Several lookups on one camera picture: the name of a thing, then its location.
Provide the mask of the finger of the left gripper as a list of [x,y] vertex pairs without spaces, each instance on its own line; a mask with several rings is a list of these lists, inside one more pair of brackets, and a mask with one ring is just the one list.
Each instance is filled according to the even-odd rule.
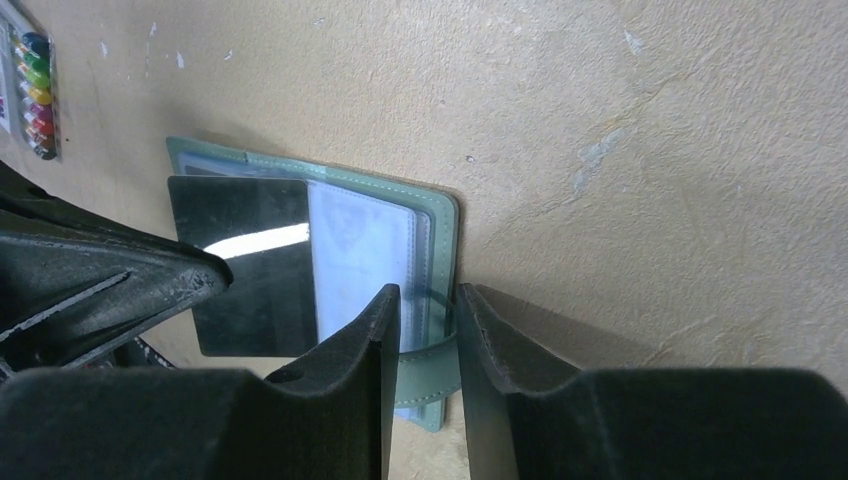
[[1,161],[1,209],[59,227],[189,255],[199,254],[196,247],[136,230],[53,196],[4,161]]
[[222,292],[225,261],[134,235],[1,236],[1,368],[80,366]]

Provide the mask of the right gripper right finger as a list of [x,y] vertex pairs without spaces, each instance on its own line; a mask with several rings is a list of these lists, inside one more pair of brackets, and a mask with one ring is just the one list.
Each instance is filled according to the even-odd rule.
[[582,370],[472,286],[455,323],[475,479],[843,479],[847,402],[786,368]]

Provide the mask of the green card holder wallet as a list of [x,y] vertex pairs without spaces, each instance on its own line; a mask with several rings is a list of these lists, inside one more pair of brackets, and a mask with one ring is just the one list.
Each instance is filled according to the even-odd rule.
[[450,318],[459,206],[450,194],[404,180],[170,136],[180,176],[221,174],[308,185],[318,337],[336,333],[386,283],[401,289],[396,414],[435,433],[460,387]]

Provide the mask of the plain glossy black card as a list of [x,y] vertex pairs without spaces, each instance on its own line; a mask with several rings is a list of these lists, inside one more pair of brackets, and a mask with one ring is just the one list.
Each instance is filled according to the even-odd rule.
[[180,241],[223,259],[233,281],[192,311],[200,350],[298,357],[318,342],[308,185],[302,180],[172,176]]

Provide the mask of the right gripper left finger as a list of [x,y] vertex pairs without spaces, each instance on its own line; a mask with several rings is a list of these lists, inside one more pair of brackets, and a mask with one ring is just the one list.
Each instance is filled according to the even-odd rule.
[[5,479],[383,479],[400,293],[266,377],[36,369],[1,390]]

